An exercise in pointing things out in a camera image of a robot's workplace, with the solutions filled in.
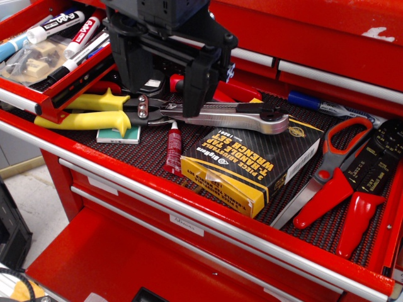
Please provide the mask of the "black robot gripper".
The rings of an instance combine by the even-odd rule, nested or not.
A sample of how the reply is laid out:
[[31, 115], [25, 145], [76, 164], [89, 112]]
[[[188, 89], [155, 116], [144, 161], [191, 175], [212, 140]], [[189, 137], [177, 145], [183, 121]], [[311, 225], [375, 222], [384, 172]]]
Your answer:
[[106, 27], [122, 84], [137, 92], [153, 76], [153, 56], [185, 66], [183, 116], [196, 117], [218, 81], [234, 74], [238, 39], [209, 1], [105, 1]]

